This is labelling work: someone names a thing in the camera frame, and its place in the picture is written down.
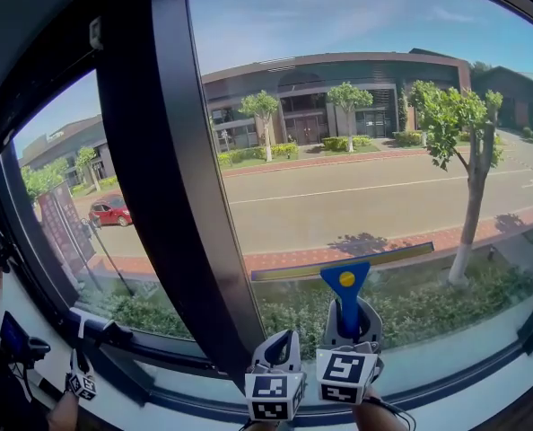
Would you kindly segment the long dark grey building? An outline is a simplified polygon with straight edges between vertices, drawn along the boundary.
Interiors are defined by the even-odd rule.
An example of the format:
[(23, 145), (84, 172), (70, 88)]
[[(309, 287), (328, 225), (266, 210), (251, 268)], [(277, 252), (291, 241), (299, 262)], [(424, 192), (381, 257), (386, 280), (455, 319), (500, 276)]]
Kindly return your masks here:
[[(238, 112), (243, 97), (266, 91), (275, 96), (278, 111), (267, 125), (277, 144), (297, 139), (298, 150), (322, 145), (325, 137), (344, 137), (348, 130), (370, 139), (416, 130), (417, 117), (407, 103), (416, 81), (432, 82), (448, 90), (470, 87), (467, 63), (454, 57), (412, 49), (398, 52), (329, 53), (256, 62), (203, 75), (209, 118), (200, 137), (188, 149), (219, 153), (228, 147), (258, 146), (263, 126)], [(348, 82), (370, 91), (373, 104), (353, 118), (331, 105), (330, 88)]]

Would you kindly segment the black window frame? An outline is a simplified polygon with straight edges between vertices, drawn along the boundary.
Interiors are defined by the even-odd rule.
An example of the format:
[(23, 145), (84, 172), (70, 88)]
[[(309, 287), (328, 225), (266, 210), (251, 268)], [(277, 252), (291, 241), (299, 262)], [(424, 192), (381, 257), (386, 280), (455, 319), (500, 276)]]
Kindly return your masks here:
[[(103, 50), (89, 43), (101, 17)], [(147, 399), (118, 367), (97, 355), (100, 377), (139, 406), (156, 405), (240, 425), (242, 368), (264, 337), (243, 279), (240, 242), (211, 151), (188, 144), (207, 125), (189, 0), (0, 0), (0, 222), (23, 259), (14, 279), (66, 341), (72, 294), (56, 284), (57, 264), (35, 230), (13, 162), (11, 139), (27, 119), (88, 72), (99, 80), (101, 109), (123, 193), (157, 277), (179, 307), (193, 340), (142, 333), (129, 356), (162, 368), (223, 379), (227, 391), (163, 391)], [(152, 145), (125, 157), (124, 136)]]

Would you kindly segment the row of small street trees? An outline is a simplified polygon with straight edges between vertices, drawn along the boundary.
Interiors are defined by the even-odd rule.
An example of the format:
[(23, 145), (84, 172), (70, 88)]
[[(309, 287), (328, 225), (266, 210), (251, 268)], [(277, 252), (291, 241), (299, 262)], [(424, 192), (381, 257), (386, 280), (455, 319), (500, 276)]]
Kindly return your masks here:
[[(53, 103), (50, 103), (46, 108), (41, 112), (46, 112), (47, 109), (51, 111), (56, 110), (54, 105), (57, 102), (58, 105), (64, 103), (62, 99), (63, 96), (66, 96), (66, 103), (64, 105), (81, 105), (78, 99), (82, 99), (83, 96), (76, 92), (79, 89), (79, 86), (91, 86), (93, 97), (97, 96), (99, 104), (99, 90), (97, 85), (97, 79), (95, 73), (86, 75), (82, 79), (75, 82), (73, 85), (67, 88), (65, 92), (60, 94)], [(334, 86), (330, 88), (328, 93), (328, 100), (331, 105), (336, 106), (338, 109), (343, 111), (346, 114), (347, 118), (353, 118), (354, 113), (362, 108), (369, 109), (373, 104), (373, 99), (371, 97), (370, 91), (362, 90), (353, 84), (348, 82), (342, 83), (339, 86)], [(277, 144), (275, 145), (272, 139), (268, 136), (267, 125), (274, 123), (275, 114), (278, 111), (278, 102), (275, 96), (267, 93), (266, 91), (260, 91), (256, 94), (250, 94), (242, 98), (241, 106), (238, 109), (238, 112), (241, 113), (245, 118), (253, 120), (253, 126), (256, 125), (257, 121), (263, 126), (263, 134), (258, 138), (259, 145), (252, 146), (250, 148), (243, 147), (228, 147), (231, 150), (228, 150), (225, 153), (218, 154), (218, 163), (221, 167), (233, 166), (244, 162), (247, 160), (260, 160), (264, 164), (271, 164), (273, 158), (275, 157), (287, 157), (298, 153), (298, 141), (297, 139), (289, 140), (286, 144)], [(82, 134), (81, 127), (99, 127), (100, 133), (105, 135), (104, 126), (103, 126), (103, 117), (101, 114), (90, 117), (87, 120), (79, 120), (73, 123), (69, 123), (65, 127), (59, 129), (55, 134), (50, 137), (53, 139), (48, 139), (47, 144), (50, 145), (60, 145), (66, 142), (66, 139), (79, 136)], [(394, 133), (394, 141), (398, 146), (419, 146), (418, 141), (420, 140), (419, 133), (417, 131), (399, 131)], [(152, 145), (148, 144), (144, 148), (138, 145), (138, 138), (124, 136), (124, 147), (126, 151), (124, 152), (125, 157), (130, 157), (131, 163), (136, 163), (139, 161), (139, 157), (142, 156), (145, 152), (149, 154), (152, 153)], [(501, 149), (500, 145), (497, 145), (495, 137), (496, 147)], [(371, 145), (370, 137), (366, 135), (354, 135), (353, 130), (347, 131), (347, 136), (344, 137), (325, 137), (322, 139), (322, 147), (324, 151), (330, 151), (331, 153), (342, 153), (342, 154), (352, 154), (357, 148), (365, 147)], [(35, 200), (38, 200), (38, 197), (47, 192), (48, 190), (55, 187), (57, 184), (66, 181), (68, 186), (68, 176), (72, 174), (70, 170), (74, 170), (74, 173), (79, 174), (84, 178), (85, 183), (75, 184), (74, 186), (69, 186), (71, 196), (81, 197), (86, 194), (91, 187), (95, 188), (95, 194), (99, 194), (98, 198), (102, 198), (111, 194), (123, 195), (119, 192), (108, 192), (108, 189), (120, 189), (119, 180), (116, 175), (108, 177), (107, 179), (99, 180), (94, 173), (92, 168), (93, 164), (96, 163), (97, 158), (99, 158), (99, 150), (97, 150), (92, 145), (80, 145), (77, 144), (74, 150), (74, 159), (70, 160), (66, 156), (52, 157), (49, 163), (45, 163), (42, 166), (33, 166), (31, 163), (27, 164), (27, 160), (23, 158), (20, 162), (21, 174), (23, 182), (25, 183), (30, 201), (33, 204)]]

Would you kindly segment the person's right forearm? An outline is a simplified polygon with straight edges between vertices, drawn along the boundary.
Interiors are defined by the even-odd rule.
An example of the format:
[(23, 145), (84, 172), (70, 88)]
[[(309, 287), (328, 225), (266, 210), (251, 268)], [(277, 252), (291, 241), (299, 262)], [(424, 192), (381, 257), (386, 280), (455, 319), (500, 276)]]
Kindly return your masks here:
[(370, 403), (368, 399), (381, 400), (381, 397), (369, 387), (364, 394), (364, 401), (352, 407), (358, 431), (404, 431), (401, 422), (391, 412)]

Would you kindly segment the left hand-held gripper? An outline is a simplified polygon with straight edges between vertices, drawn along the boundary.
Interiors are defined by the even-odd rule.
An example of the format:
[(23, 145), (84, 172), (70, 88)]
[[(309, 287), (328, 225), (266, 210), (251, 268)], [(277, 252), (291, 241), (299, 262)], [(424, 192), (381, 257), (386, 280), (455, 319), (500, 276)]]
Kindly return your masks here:
[[(306, 388), (306, 373), (298, 371), (301, 367), (298, 332), (281, 330), (268, 337), (255, 349), (252, 365), (258, 365), (258, 369), (245, 374), (249, 418), (292, 421)], [(282, 371), (271, 372), (267, 368)]]

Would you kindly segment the large window glass pane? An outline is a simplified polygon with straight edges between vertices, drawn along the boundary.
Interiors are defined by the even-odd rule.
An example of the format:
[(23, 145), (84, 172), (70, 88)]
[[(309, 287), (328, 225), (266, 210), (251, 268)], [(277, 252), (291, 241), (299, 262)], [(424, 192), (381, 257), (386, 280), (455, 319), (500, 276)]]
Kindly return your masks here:
[[(415, 48), (465, 61), (471, 80), (496, 66), (533, 74), (533, 21), (503, 0), (189, 2), (201, 80), (256, 62)], [(227, 167), (211, 151), (264, 337), (284, 328), (301, 336), (309, 384), (298, 424), (351, 424), (318, 397), (316, 350), (335, 295), (319, 276), (256, 282), (253, 270), (432, 241), (432, 253), (372, 265), (361, 291), (383, 320), (385, 370), (375, 387), (409, 412), (533, 354), (533, 131), (498, 122), (503, 159), (486, 180), (467, 286), (455, 287), (448, 274), (467, 176), (456, 158), (447, 171), (433, 165), (411, 108), (419, 146), (394, 136), (352, 154), (308, 145), (292, 159)]]

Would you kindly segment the narrow window glass pane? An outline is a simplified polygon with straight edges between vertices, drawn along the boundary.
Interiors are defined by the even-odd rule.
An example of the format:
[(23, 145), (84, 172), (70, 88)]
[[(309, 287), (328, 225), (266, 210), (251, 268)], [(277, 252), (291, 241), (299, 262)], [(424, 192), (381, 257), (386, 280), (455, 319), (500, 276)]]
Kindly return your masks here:
[[(49, 163), (52, 157), (58, 157), (61, 154), (63, 154), (61, 156), (69, 158), (68, 161), (71, 162), (70, 160), (74, 159), (75, 146), (80, 144), (92, 145), (99, 150), (99, 158), (95, 160), (97, 162), (92, 166), (99, 180), (107, 179), (114, 175), (117, 176), (106, 132), (102, 136), (103, 133), (100, 133), (99, 127), (81, 127), (79, 129), (82, 130), (82, 134), (68, 138), (64, 144), (57, 146), (46, 142), (48, 139), (53, 139), (54, 137), (50, 136), (69, 123), (87, 120), (90, 117), (101, 114), (100, 98), (98, 104), (97, 96), (93, 97), (92, 85), (79, 86), (76, 92), (83, 96), (82, 99), (75, 100), (79, 101), (81, 105), (73, 105), (73, 103), (64, 105), (66, 103), (66, 96), (64, 95), (62, 98), (64, 100), (63, 104), (58, 105), (57, 102), (54, 104), (58, 111), (47, 109), (47, 113), (45, 111), (41, 113), (46, 106), (53, 103), (53, 100), (58, 96), (60, 97), (61, 92), (50, 103), (44, 105), (33, 118), (29, 119), (13, 137), (13, 148), (16, 152), (16, 160), (20, 172), (22, 167), (20, 162), (23, 158), (27, 160), (27, 164), (31, 163), (36, 168)], [(68, 176), (69, 186), (85, 183), (84, 178), (74, 173), (74, 170), (70, 170), (70, 172), (73, 175), (69, 174)], [(88, 213), (92, 201), (99, 196), (99, 194), (95, 194), (94, 187), (91, 187), (80, 198), (72, 195), (75, 209), (80, 218), (89, 219)], [(59, 260), (58, 253), (44, 233), (38, 200), (36, 199), (33, 204), (30, 201), (30, 204), (39, 229), (45, 235), (50, 249), (55, 253), (66, 278), (76, 293), (74, 307), (107, 320), (114, 320), (119, 325), (133, 330), (178, 339), (190, 340), (192, 338), (154, 271), (136, 231), (135, 219), (129, 207), (127, 208), (133, 220), (131, 225), (127, 227), (105, 225), (101, 228), (96, 228), (109, 255), (135, 293), (133, 297), (129, 295), (90, 231), (91, 243), (95, 249), (95, 255), (87, 266), (91, 276), (85, 277), (83, 280), (74, 279), (70, 275), (67, 266)]]
[(196, 374), (187, 374), (135, 361), (152, 379), (157, 388), (195, 395), (204, 392), (227, 391), (234, 386), (230, 381)]

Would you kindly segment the red car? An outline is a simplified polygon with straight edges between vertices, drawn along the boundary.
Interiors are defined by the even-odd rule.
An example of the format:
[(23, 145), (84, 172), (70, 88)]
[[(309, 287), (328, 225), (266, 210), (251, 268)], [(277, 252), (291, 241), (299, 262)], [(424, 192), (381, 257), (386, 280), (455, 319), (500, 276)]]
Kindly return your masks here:
[(98, 228), (105, 225), (127, 227), (133, 223), (127, 204), (119, 194), (111, 194), (94, 200), (90, 206), (88, 218)]

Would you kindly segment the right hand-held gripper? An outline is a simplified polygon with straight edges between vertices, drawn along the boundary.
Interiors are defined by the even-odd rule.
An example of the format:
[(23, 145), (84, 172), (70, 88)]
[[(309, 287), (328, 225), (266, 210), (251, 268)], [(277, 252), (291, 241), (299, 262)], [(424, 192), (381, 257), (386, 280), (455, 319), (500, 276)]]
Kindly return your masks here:
[[(378, 347), (381, 343), (381, 317), (364, 299), (358, 297), (360, 335), (356, 346), (316, 350), (316, 379), (319, 399), (346, 405), (359, 405), (371, 384), (383, 370)], [(341, 304), (330, 302), (324, 330), (324, 345), (334, 347), (339, 334)]]

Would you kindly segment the black street lamp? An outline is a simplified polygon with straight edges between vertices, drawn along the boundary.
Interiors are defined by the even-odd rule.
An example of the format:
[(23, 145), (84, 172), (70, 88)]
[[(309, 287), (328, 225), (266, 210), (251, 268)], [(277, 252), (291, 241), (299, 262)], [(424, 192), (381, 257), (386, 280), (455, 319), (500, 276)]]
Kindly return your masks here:
[(128, 282), (124, 279), (123, 275), (119, 271), (119, 269), (118, 269), (117, 265), (115, 264), (114, 260), (109, 255), (109, 253), (108, 253), (103, 241), (101, 240), (101, 238), (99, 236), (99, 233), (97, 232), (97, 228), (95, 227), (95, 223), (93, 221), (90, 221), (87, 218), (81, 218), (80, 222), (96, 238), (98, 244), (100, 245), (100, 247), (102, 248), (102, 250), (104, 252), (104, 255), (107, 257), (107, 260), (109, 261), (111, 267), (113, 267), (113, 269), (115, 270), (116, 274), (118, 275), (118, 278), (123, 283), (124, 287), (127, 289), (129, 295), (131, 297), (133, 297), (135, 295), (135, 293), (133, 292), (132, 288), (129, 286)]

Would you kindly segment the blue squeegee with brass blade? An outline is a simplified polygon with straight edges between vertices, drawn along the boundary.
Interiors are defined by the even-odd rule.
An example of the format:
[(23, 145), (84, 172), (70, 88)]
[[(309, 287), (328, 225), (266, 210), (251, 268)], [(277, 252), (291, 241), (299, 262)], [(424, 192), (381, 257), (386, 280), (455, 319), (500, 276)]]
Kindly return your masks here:
[(432, 252), (434, 252), (434, 244), (432, 241), (429, 241), (347, 259), (295, 267), (253, 270), (250, 278), (252, 281), (263, 282), (315, 276), (321, 277), (335, 292), (341, 302), (342, 324), (345, 333), (349, 337), (356, 337), (354, 333), (359, 327), (359, 305), (357, 298), (371, 266), (410, 259)]

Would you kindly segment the small grey gabled building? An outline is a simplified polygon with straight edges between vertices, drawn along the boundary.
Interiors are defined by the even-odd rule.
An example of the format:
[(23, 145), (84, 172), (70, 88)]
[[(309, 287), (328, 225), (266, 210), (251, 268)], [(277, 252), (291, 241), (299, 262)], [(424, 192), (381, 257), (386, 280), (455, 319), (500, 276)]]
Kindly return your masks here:
[(502, 95), (498, 112), (501, 128), (533, 131), (533, 74), (520, 73), (503, 66), (493, 67), (472, 80), (473, 90), (481, 97), (488, 90)]

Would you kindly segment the small white window latch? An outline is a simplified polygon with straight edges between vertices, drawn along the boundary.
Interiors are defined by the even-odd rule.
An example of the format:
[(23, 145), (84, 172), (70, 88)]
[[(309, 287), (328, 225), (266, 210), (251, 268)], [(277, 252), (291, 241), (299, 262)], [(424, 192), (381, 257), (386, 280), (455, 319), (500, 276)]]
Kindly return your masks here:
[(93, 50), (103, 50), (100, 16), (94, 18), (89, 24), (89, 43)]

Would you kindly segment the red banner sign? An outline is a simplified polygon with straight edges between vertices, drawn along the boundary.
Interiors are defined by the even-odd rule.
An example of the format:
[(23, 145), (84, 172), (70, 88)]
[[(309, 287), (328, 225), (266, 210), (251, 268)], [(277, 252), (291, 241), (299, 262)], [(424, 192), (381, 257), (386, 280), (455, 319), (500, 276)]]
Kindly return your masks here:
[(76, 280), (90, 277), (87, 266), (95, 255), (89, 228), (79, 217), (66, 181), (38, 197), (44, 233)]

